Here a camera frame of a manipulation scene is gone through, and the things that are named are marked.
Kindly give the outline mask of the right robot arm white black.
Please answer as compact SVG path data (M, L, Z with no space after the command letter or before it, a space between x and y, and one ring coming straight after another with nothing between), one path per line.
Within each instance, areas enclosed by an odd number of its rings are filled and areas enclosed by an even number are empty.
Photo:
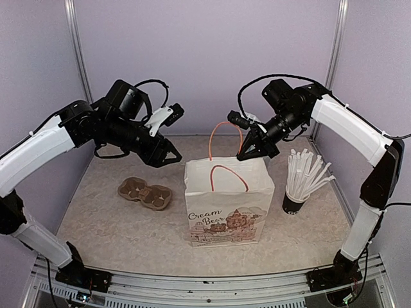
M307 85L292 87L285 74L269 74L269 84L261 95L274 111L263 123L245 112L242 104L243 86L237 96L239 112L230 112L228 120L248 131L239 161L258 157L275 157L277 143L299 127L312 121L325 126L350 145L369 166L369 175L359 189L359 206L351 229L335 255L331 267L321 271L336 285L343 284L358 270L359 258L377 234L389 199L399 180L405 150L401 137L392 137L379 130L362 116L344 105L319 82L306 78Z

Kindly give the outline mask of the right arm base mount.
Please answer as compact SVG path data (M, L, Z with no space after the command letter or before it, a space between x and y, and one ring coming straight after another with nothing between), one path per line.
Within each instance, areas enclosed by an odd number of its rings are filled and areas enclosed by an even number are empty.
M359 269L354 269L352 273L337 273L334 267L315 268L306 274L308 285L311 292L323 291L335 287L353 283L361 280L362 274Z

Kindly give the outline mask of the brown cardboard cup carrier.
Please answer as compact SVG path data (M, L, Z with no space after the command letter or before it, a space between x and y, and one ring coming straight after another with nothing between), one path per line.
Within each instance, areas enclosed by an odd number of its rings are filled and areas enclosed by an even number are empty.
M164 210L173 196L170 188L148 185L137 177L126 178L118 187L118 194L128 201L140 202L144 207L158 211Z

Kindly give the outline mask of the white paper takeout bag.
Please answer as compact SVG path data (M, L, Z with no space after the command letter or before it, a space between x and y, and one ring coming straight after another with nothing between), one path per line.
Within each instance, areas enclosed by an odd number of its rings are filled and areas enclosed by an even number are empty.
M216 157L186 162L185 202L194 248L257 243L275 185L262 157Z

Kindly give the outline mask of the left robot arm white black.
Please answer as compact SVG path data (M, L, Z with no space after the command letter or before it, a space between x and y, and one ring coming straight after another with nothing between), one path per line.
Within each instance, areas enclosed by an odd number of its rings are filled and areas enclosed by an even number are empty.
M93 142L94 154L107 145L120 149L115 158L135 153L150 167L180 162L181 154L161 134L184 115L179 103L153 109L138 85L116 80L104 97L88 103L74 101L49 115L23 140L1 155L1 234L40 253L74 284L81 286L90 272L75 246L63 242L24 208L17 186L58 157Z

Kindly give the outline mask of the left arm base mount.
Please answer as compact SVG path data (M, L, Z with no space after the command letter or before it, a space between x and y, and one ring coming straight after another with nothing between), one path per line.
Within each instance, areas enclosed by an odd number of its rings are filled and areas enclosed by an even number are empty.
M108 292L111 279L112 274L108 271L90 268L85 268L81 273L64 273L59 271L55 277L56 281L67 285L101 293Z

